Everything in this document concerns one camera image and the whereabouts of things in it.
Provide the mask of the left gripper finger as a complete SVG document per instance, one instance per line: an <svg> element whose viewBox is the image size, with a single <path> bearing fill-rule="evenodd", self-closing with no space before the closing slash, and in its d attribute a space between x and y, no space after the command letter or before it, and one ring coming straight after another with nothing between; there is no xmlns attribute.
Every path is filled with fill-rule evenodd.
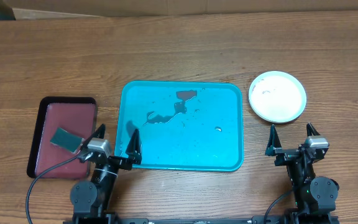
<svg viewBox="0 0 358 224"><path fill-rule="evenodd" d="M141 159L140 132L135 129L127 145L126 154L132 159Z"/></svg>
<svg viewBox="0 0 358 224"><path fill-rule="evenodd" d="M81 149L88 147L88 144L93 138L103 139L106 131L106 125L102 124L90 137L88 137L81 145Z"/></svg>

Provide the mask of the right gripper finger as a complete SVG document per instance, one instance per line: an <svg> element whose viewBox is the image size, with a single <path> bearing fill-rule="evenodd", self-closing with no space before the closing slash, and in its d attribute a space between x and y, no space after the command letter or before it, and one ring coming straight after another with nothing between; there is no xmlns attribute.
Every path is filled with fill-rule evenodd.
<svg viewBox="0 0 358 224"><path fill-rule="evenodd" d="M311 123L308 123L306 125L306 133L307 133L307 136L319 136L320 133L317 132L317 130L315 129L315 127L311 124Z"/></svg>
<svg viewBox="0 0 358 224"><path fill-rule="evenodd" d="M281 142L279 140L275 125L272 124L271 127L270 127L269 140L268 140L268 143L267 143L266 150L276 150L276 149L282 149L282 145L281 145Z"/></svg>

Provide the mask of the green scouring sponge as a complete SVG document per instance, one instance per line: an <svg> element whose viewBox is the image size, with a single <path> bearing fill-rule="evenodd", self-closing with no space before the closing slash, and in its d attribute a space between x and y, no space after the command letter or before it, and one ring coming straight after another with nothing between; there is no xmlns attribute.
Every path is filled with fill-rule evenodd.
<svg viewBox="0 0 358 224"><path fill-rule="evenodd" d="M69 133L63 128L57 128L50 143L74 154L81 147L83 141L82 137Z"/></svg>

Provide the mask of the light blue rimmed plate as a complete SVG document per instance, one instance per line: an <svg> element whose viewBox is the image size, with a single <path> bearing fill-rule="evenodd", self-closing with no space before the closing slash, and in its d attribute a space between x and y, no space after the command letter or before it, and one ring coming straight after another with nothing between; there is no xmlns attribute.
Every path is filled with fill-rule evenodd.
<svg viewBox="0 0 358 224"><path fill-rule="evenodd" d="M297 119L307 104L307 94L301 82L281 71L257 76L250 84L248 99L255 114L271 123Z"/></svg>

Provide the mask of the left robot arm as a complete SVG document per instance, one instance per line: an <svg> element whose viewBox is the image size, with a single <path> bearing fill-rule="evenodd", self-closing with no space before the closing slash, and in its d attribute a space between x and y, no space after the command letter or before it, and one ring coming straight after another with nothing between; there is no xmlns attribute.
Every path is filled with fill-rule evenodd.
<svg viewBox="0 0 358 224"><path fill-rule="evenodd" d="M120 170L131 170L142 161L140 133L135 129L127 145L127 157L114 156L101 125L80 147L80 162L92 162L95 168L90 180L75 184L70 192L73 204L72 223L122 223L108 211L114 183Z"/></svg>

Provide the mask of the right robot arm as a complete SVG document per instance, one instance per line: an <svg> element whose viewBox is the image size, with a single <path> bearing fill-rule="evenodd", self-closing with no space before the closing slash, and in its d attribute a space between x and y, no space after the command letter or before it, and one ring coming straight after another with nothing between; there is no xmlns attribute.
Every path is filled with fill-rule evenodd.
<svg viewBox="0 0 358 224"><path fill-rule="evenodd" d="M324 159L328 140L320 135L311 123L306 125L307 137L296 149L284 149L275 125L265 150L266 156L274 156L276 166L285 166L291 180L291 190L273 201L266 210L262 223L315 223L339 224L339 218L332 216L336 209L339 184L328 177L316 176L313 164ZM294 195L295 208L285 210L279 217L270 216L273 207L289 195Z"/></svg>

